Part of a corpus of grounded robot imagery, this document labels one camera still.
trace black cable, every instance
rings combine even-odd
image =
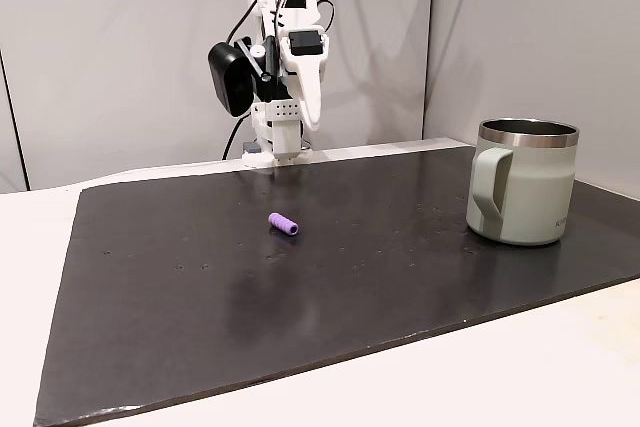
[[[331,6],[331,20],[329,20],[329,25],[327,25],[327,28],[324,29],[324,31],[327,32],[329,30],[329,27],[331,27],[331,23],[333,22],[333,16],[336,15],[336,7],[330,0],[319,0],[318,7],[320,7],[321,4],[329,4]]]
[[[286,2],[287,0],[278,1],[278,5],[276,7],[276,13],[273,16],[273,32],[276,40],[276,52],[278,52],[278,56],[280,56],[280,39],[278,38],[278,24],[280,23],[280,21],[278,19],[280,18],[280,9]]]
[[[2,70],[4,87],[7,90],[7,102],[9,103],[9,112],[11,114],[11,121],[13,122],[13,132],[16,136],[16,144],[18,146],[18,155],[20,156],[20,165],[22,166],[22,174],[24,175],[24,185],[27,188],[27,190],[31,190],[31,186],[29,185],[29,176],[27,175],[27,164],[24,161],[24,154],[22,153],[22,144],[20,143],[20,136],[18,135],[18,124],[16,122],[16,114],[13,111],[11,94],[9,93],[9,82],[7,82],[7,71],[4,70],[4,60],[2,60],[2,52],[0,52],[0,70]]]
[[[251,11],[253,10],[253,8],[256,6],[257,3],[258,3],[258,0],[253,1],[253,3],[251,4],[251,7],[249,7],[249,9],[244,13],[242,18],[240,19],[240,22],[238,22],[236,26],[233,28],[233,30],[229,34],[229,37],[227,37],[227,44],[231,44],[231,40],[233,39],[233,36],[235,35],[236,31],[240,28],[243,22],[247,20],[247,17],[249,17],[249,14],[251,13]]]
[[[236,122],[236,126],[231,131],[231,136],[229,137],[227,146],[224,149],[224,154],[222,154],[222,160],[227,160],[227,155],[229,155],[229,149],[231,148],[231,144],[233,143],[233,138],[236,136],[236,132],[238,132],[238,129],[240,128],[240,125],[242,125],[242,122],[244,121],[244,119],[246,119],[250,115],[251,115],[251,112],[249,112],[248,114],[244,114],[242,117],[238,119],[238,122]]]

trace dark tabletop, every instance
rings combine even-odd
[[[579,182],[560,242],[512,247],[469,231],[472,157],[85,190],[35,424],[167,407],[640,277],[640,203]],[[300,235],[269,227],[271,212]]]

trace mug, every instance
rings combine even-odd
[[[533,119],[485,120],[471,167],[467,224],[489,239],[542,245],[564,234],[580,131]]]

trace purple foam block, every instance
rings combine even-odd
[[[283,231],[287,235],[297,235],[298,231],[300,230],[298,228],[298,224],[276,212],[269,215],[269,223],[276,229]]]

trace white wall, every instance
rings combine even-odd
[[[420,138],[430,0],[333,1],[314,148]],[[0,39],[32,186],[219,159],[235,120],[215,96],[206,58],[246,5],[0,0]],[[232,156],[253,140],[245,124]]]
[[[425,135],[475,143],[501,116],[574,124],[578,178],[640,197],[639,5],[433,0]]]
[[[25,190],[24,175],[13,130],[2,65],[0,65],[0,194],[23,190]]]

